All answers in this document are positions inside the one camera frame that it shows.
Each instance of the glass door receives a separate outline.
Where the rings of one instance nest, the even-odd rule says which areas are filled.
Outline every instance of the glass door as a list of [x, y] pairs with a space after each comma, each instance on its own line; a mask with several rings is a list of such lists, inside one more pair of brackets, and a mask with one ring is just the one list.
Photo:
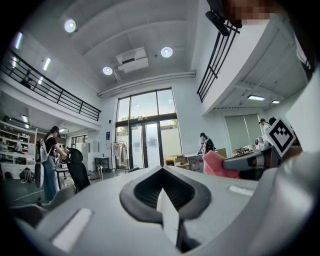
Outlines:
[[157, 122], [130, 126], [130, 167], [141, 169], [161, 165], [162, 144]]
[[160, 165], [157, 123], [145, 124], [145, 141], [148, 167]]
[[144, 152], [143, 152], [143, 127], [141, 124], [131, 126], [131, 145], [130, 150], [132, 151], [130, 158], [130, 165], [132, 168], [139, 167], [140, 169], [145, 168], [144, 164]]

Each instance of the woman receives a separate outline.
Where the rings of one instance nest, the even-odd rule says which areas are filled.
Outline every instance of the woman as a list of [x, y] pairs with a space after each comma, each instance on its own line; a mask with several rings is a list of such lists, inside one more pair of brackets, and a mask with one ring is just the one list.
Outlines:
[[67, 154], [59, 148], [56, 137], [59, 136], [59, 127], [54, 126], [49, 133], [44, 137], [45, 149], [48, 154], [47, 161], [43, 162], [44, 177], [43, 177], [43, 189], [46, 200], [51, 201], [57, 193], [55, 184], [55, 155], [56, 150], [61, 156], [66, 157]]

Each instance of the metal railing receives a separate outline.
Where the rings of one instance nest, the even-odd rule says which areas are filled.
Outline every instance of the metal railing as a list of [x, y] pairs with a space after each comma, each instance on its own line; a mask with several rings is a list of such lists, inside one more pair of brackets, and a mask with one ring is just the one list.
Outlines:
[[220, 32], [218, 33], [211, 58], [209, 60], [208, 66], [206, 67], [201, 84], [196, 92], [197, 94], [199, 94], [201, 102], [204, 101], [215, 79], [218, 79], [219, 71], [225, 62], [225, 59], [229, 53], [232, 43], [234, 42], [236, 34], [240, 33], [238, 28], [232, 26], [229, 21], [227, 21], [225, 26], [229, 30], [229, 35], [223, 36]]
[[84, 102], [45, 77], [12, 50], [9, 50], [4, 56], [1, 70], [21, 85], [48, 100], [87, 118], [99, 120], [101, 110]]

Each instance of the white wall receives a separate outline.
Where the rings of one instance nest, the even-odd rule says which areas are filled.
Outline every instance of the white wall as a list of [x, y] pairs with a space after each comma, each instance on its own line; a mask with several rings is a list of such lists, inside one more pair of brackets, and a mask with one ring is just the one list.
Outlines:
[[106, 132], [111, 132], [110, 142], [114, 142], [118, 98], [169, 87], [172, 87], [173, 91], [182, 152], [184, 154], [196, 153], [198, 151], [200, 133], [202, 132], [212, 138], [216, 148], [228, 148], [228, 136], [222, 115], [202, 116], [201, 101], [196, 93], [195, 79], [188, 78], [142, 86], [127, 90], [116, 96], [103, 98], [102, 113], [100, 115], [101, 129], [100, 131], [88, 133], [89, 141], [99, 141], [99, 154], [104, 153], [105, 156], [111, 157], [110, 145], [106, 145]]
[[288, 121], [286, 114], [289, 111], [289, 109], [292, 107], [292, 105], [295, 103], [297, 98], [302, 93], [303, 89], [297, 91], [293, 95], [291, 95], [289, 98], [281, 101], [279, 104], [276, 104], [275, 106], [270, 107], [269, 109], [264, 111], [264, 119], [268, 122], [268, 120], [272, 117], [279, 118], [281, 117], [285, 122], [290, 124]]
[[[58, 86], [88, 104], [101, 109], [101, 99], [97, 96], [97, 93], [66, 68], [56, 56], [53, 56], [45, 49], [30, 33], [23, 31], [19, 49], [13, 48], [13, 50], [23, 60], [54, 81]], [[44, 71], [43, 67], [47, 58], [50, 58], [51, 62], [47, 70]]]
[[[205, 13], [210, 10], [206, 0], [199, 0], [196, 41], [192, 59], [192, 69], [196, 69], [197, 89], [207, 69], [218, 35], [216, 27], [207, 19]], [[257, 25], [244, 25], [240, 34], [236, 35], [230, 51], [202, 104], [202, 113], [206, 114], [214, 108], [214, 103], [230, 86], [243, 75], [240, 73], [249, 56], [261, 38], [268, 21]]]

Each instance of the pink cloth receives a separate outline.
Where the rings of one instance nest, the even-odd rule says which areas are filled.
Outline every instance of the pink cloth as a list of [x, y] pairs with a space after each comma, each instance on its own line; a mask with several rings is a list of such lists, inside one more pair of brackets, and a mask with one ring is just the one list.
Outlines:
[[212, 176], [239, 179], [239, 171], [224, 169], [222, 166], [223, 160], [225, 160], [223, 156], [210, 150], [203, 157], [205, 162], [204, 173]]

